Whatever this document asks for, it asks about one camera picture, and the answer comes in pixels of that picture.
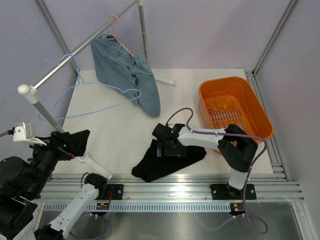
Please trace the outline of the black skirt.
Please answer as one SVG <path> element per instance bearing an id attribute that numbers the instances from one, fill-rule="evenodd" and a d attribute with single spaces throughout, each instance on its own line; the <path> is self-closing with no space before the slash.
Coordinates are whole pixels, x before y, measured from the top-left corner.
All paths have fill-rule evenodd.
<path id="1" fill-rule="evenodd" d="M 206 150 L 199 146 L 188 146 L 187 156 L 158 157 L 157 144 L 153 141 L 142 160 L 132 168 L 131 174 L 150 183 L 189 167 L 205 158 Z"/>

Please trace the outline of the blue wire hanger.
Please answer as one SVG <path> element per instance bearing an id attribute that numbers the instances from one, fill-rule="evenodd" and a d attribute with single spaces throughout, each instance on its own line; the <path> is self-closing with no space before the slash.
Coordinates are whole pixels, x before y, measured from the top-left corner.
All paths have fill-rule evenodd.
<path id="1" fill-rule="evenodd" d="M 72 119 L 72 118 L 87 116 L 87 115 L 91 115 L 91 114 L 96 114 L 96 113 L 99 113 L 99 112 L 102 112 L 102 111 L 106 111 L 106 110 L 111 109 L 111 108 L 115 108 L 115 107 L 124 105 L 124 104 L 129 103 L 129 102 L 134 102 L 135 100 L 138 100 L 141 97 L 141 91 L 138 90 L 138 89 L 129 88 L 129 89 L 126 89 L 126 90 L 121 90 L 118 87 L 111 86 L 111 85 L 108 85 L 108 84 L 104 84 L 104 83 L 101 83 L 101 82 L 96 82 L 96 81 L 85 82 L 83 77 L 82 77 L 82 75 L 81 75 L 79 58 L 77 56 L 73 55 L 73 54 L 68 53 L 68 54 L 65 54 L 61 58 L 61 60 L 64 60 L 67 57 L 71 57 L 71 58 L 76 60 L 76 69 L 75 69 L 76 73 L 77 73 L 76 83 L 75 83 L 74 86 L 69 87 L 62 94 L 62 96 L 57 100 L 57 102 L 53 105 L 53 107 L 48 110 L 48 112 L 51 112 L 51 111 L 56 109 L 57 104 L 63 99 L 63 97 L 68 93 L 69 90 L 73 90 L 73 94 L 74 94 L 74 93 L 79 93 L 80 92 L 79 89 L 82 89 L 82 95 L 81 95 L 81 98 L 79 98 L 80 103 L 89 102 L 91 100 L 90 92 L 89 92 L 90 89 L 87 88 L 87 86 L 89 86 L 89 85 L 100 85 L 100 86 L 103 86 L 103 87 L 106 87 L 106 88 L 111 88 L 111 89 L 117 90 L 118 92 L 120 92 L 122 94 L 127 93 L 127 92 L 135 92 L 135 95 L 134 95 L 134 97 L 129 98 L 126 101 L 123 101 L 123 102 L 120 102 L 120 103 L 117 103 L 117 104 L 114 104 L 114 105 L 111 105 L 111 106 L 108 106 L 108 107 L 105 107 L 105 108 L 102 108 L 102 109 L 98 109 L 98 110 L 91 111 L 91 112 L 86 112 L 86 113 L 81 113 L 81 114 L 77 114 L 77 115 L 72 115 L 72 116 L 59 117 L 59 118 L 55 118 L 54 120 L 65 120 L 65 119 Z"/>

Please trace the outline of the pink wire hanger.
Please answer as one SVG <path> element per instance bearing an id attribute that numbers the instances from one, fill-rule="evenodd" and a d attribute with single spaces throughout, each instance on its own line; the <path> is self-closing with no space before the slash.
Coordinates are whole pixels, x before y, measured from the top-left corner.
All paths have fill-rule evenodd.
<path id="1" fill-rule="evenodd" d="M 144 46 L 140 27 L 140 21 L 137 16 L 116 16 L 111 14 L 110 20 L 114 20 L 113 34 L 115 37 L 134 55 L 143 54 Z"/>

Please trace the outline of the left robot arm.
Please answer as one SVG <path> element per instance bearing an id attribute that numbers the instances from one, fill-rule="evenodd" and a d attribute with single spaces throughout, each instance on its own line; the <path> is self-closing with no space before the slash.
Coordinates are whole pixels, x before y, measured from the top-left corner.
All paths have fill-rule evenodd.
<path id="1" fill-rule="evenodd" d="M 77 196 L 58 217 L 42 228 L 32 231 L 32 220 L 38 205 L 34 202 L 59 161 L 82 157 L 90 131 L 51 132 L 49 137 L 31 144 L 30 163 L 12 156 L 0 162 L 0 234 L 7 240 L 65 240 L 72 227 L 95 199 L 108 194 L 108 179 L 90 173 Z"/>

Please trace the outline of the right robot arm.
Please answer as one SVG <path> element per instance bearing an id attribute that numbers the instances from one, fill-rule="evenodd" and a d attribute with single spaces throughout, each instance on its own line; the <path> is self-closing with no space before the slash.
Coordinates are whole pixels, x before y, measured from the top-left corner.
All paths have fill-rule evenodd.
<path id="1" fill-rule="evenodd" d="M 209 148 L 220 152 L 230 166 L 226 184 L 212 184 L 212 197 L 236 200 L 243 197 L 246 178 L 258 144 L 235 124 L 226 129 L 192 129 L 177 123 L 173 127 L 157 124 L 152 132 L 156 138 L 157 156 L 181 159 L 188 156 L 187 147 Z"/>

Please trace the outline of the white garment rack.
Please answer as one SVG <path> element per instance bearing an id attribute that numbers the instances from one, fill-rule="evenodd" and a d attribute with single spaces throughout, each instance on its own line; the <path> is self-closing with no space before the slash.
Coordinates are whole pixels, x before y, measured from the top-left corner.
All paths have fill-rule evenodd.
<path id="1" fill-rule="evenodd" d="M 59 46 L 62 48 L 62 51 L 66 54 L 62 60 L 57 63 L 49 73 L 47 73 L 38 83 L 34 86 L 29 86 L 26 84 L 22 84 L 18 87 L 17 91 L 20 95 L 24 96 L 24 98 L 33 105 L 38 112 L 49 122 L 49 124 L 56 130 L 61 133 L 64 132 L 61 125 L 53 118 L 53 116 L 48 112 L 48 110 L 40 103 L 37 90 L 39 90 L 45 83 L 47 83 L 56 73 L 58 73 L 61 69 L 63 69 L 68 63 L 72 62 L 72 66 L 76 69 L 75 56 L 80 54 L 86 47 L 90 45 L 90 43 L 96 39 L 99 35 L 101 35 L 105 30 L 107 30 L 111 25 L 117 20 L 117 18 L 121 17 L 124 13 L 126 13 L 131 7 L 137 5 L 138 13 L 139 13 L 139 21 L 141 27 L 142 34 L 142 44 L 145 58 L 149 59 L 149 49 L 148 49 L 148 40 L 147 40 L 147 31 L 146 31 L 146 23 L 144 16 L 144 8 L 142 0 L 131 0 L 129 1 L 115 16 L 110 17 L 106 23 L 104 23 L 98 30 L 96 30 L 92 35 L 86 38 L 82 43 L 80 43 L 74 50 L 69 51 L 62 34 L 57 27 L 54 18 L 52 17 L 48 6 L 43 0 L 37 0 L 37 5 L 40 7 L 45 20 L 49 24 L 53 35 L 56 37 Z"/>

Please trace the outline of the orange plastic basket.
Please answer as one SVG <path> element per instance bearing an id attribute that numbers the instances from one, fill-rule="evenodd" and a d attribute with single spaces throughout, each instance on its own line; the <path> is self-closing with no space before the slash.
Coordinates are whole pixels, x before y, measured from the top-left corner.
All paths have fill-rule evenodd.
<path id="1" fill-rule="evenodd" d="M 269 140 L 274 128 L 249 82 L 238 76 L 207 80 L 198 88 L 198 111 L 206 129 L 237 125 Z"/>

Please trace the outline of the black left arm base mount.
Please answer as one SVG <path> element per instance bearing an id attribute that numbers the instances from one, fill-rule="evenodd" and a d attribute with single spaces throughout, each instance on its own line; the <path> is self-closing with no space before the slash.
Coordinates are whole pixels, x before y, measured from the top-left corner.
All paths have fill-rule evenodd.
<path id="1" fill-rule="evenodd" d="M 124 193 L 123 184 L 105 184 L 100 190 L 96 200 L 109 201 L 122 200 Z"/>

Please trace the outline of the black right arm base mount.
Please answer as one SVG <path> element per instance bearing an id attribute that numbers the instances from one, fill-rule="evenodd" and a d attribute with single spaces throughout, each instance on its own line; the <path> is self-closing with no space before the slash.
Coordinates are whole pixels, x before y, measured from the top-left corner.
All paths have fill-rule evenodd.
<path id="1" fill-rule="evenodd" d="M 238 190 L 227 183 L 216 183 L 210 186 L 213 200 L 243 200 L 244 189 Z M 245 188 L 245 199 L 256 200 L 256 190 L 253 184 L 247 184 Z"/>

